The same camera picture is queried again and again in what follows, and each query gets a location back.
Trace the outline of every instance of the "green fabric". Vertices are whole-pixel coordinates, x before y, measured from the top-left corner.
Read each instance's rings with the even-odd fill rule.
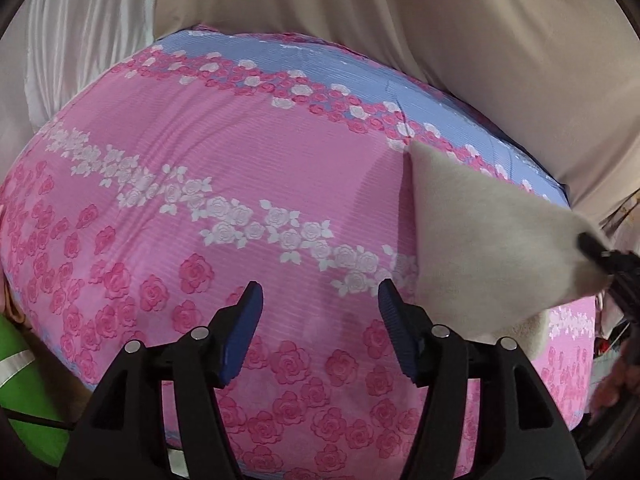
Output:
[[[0,361],[27,349],[27,343],[20,332],[4,316],[0,316]],[[35,362],[24,367],[0,388],[0,406],[16,412],[60,420]],[[60,464],[68,443],[67,431],[15,420],[11,424],[34,456],[53,466]]]

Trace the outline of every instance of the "green object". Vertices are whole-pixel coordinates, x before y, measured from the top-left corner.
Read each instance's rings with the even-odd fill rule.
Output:
[[[7,365],[12,360],[11,357],[25,350],[29,350],[29,347],[20,332],[7,318],[0,316],[0,384],[2,378],[7,376]],[[50,420],[61,420],[46,393],[44,381],[35,362],[24,366],[0,386],[0,406]],[[69,440],[68,431],[17,420],[12,420],[11,424],[34,456],[52,466],[57,467],[60,464]]]

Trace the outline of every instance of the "pink fabric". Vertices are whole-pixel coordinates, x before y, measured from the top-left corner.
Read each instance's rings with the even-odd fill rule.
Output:
[[[242,373],[218,393],[244,469],[396,478],[426,393],[402,375],[374,295],[393,277],[412,296],[406,157],[384,131],[319,120],[270,87],[237,92],[197,73],[129,70],[152,54],[67,105],[2,187],[0,256],[36,332],[96,384],[129,339],[174,341],[256,280],[260,325]],[[548,355],[535,363],[572,425],[593,311],[593,300],[556,309]],[[478,403],[471,383],[459,474],[472,463]],[[170,399],[165,412],[175,439]]]

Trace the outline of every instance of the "white stripe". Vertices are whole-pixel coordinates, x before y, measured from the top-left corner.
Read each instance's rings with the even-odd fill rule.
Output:
[[[33,363],[35,357],[31,350],[24,350],[0,361],[0,388],[25,366]]]

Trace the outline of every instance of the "silver screw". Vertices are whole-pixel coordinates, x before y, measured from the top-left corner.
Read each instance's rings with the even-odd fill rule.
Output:
[[[505,350],[515,350],[518,347],[518,343],[510,337],[503,337],[500,339],[500,345]]]
[[[126,345],[124,345],[124,351],[127,354],[135,354],[138,350],[140,350],[140,341],[134,339],[133,341],[129,341]]]
[[[446,337],[449,337],[449,334],[451,334],[451,330],[449,330],[444,325],[434,325],[431,329],[431,333],[436,337],[444,339]]]
[[[196,328],[191,330],[191,337],[193,337],[196,341],[204,339],[208,335],[209,329],[206,326],[197,326]]]

